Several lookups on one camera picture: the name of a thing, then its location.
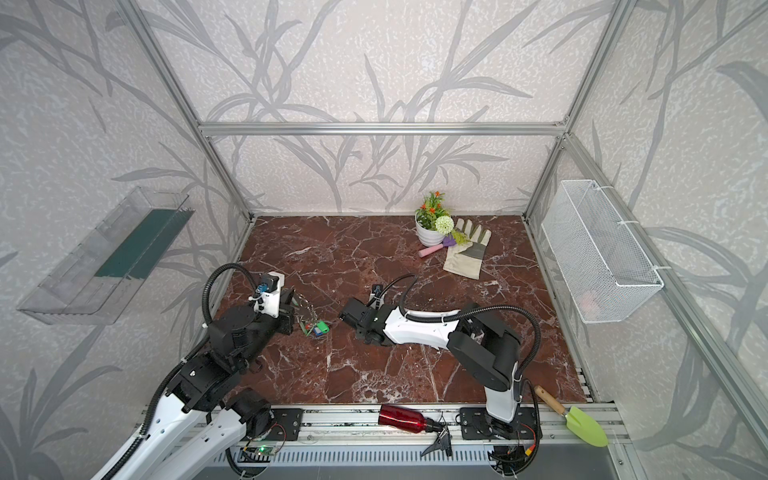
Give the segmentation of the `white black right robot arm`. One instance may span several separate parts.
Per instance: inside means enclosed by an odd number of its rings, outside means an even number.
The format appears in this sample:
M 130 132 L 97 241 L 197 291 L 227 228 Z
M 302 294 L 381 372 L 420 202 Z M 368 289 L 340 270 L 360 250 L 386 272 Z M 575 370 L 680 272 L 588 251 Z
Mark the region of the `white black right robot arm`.
M 509 423 L 517 414 L 521 340 L 496 311 L 472 304 L 463 310 L 423 312 L 352 298 L 340 319 L 366 344 L 419 344 L 448 351 L 483 385 L 490 418 Z

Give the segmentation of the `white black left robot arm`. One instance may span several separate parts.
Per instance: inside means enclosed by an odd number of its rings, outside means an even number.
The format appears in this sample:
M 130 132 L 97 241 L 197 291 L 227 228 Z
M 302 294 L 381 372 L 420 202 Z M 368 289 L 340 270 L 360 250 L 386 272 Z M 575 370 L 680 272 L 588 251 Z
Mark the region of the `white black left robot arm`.
M 192 479 L 245 438 L 264 437 L 271 404 L 241 376 L 277 333 L 290 334 L 294 292 L 263 293 L 209 328 L 210 350 L 177 365 L 153 394 L 138 431 L 96 473 L 98 479 Z

